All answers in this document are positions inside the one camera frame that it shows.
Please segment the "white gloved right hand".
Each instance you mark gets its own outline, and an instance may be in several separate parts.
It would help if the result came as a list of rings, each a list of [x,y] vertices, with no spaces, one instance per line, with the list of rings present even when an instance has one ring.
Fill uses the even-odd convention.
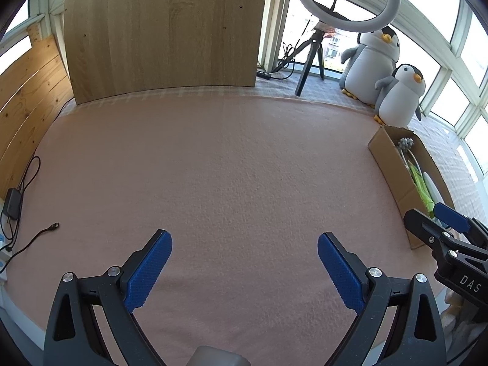
[[[458,365],[467,357],[487,328],[487,315],[451,289],[446,291],[447,308],[441,312],[447,364]]]

